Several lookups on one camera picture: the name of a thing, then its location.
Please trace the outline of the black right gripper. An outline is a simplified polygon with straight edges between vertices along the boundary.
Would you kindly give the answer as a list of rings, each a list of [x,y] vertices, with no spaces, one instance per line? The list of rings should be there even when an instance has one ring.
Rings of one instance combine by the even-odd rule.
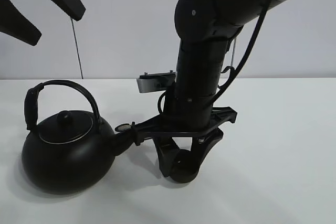
[[[153,139],[164,177],[170,176],[180,151],[173,137],[193,137],[189,151],[201,167],[210,150],[223,139],[219,127],[225,122],[235,123],[237,112],[229,106],[213,106],[214,96],[178,98],[174,93],[162,93],[157,101],[158,115],[133,125],[135,145]]]

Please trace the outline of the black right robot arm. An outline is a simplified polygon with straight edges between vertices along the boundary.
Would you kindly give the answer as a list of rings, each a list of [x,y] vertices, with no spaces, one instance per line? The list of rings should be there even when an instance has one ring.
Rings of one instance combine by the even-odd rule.
[[[215,107],[246,63],[266,13],[286,0],[178,0],[174,23],[180,38],[175,71],[145,73],[141,93],[159,91],[158,115],[135,126],[140,140],[154,142],[163,176],[194,180],[220,126],[237,112]]]

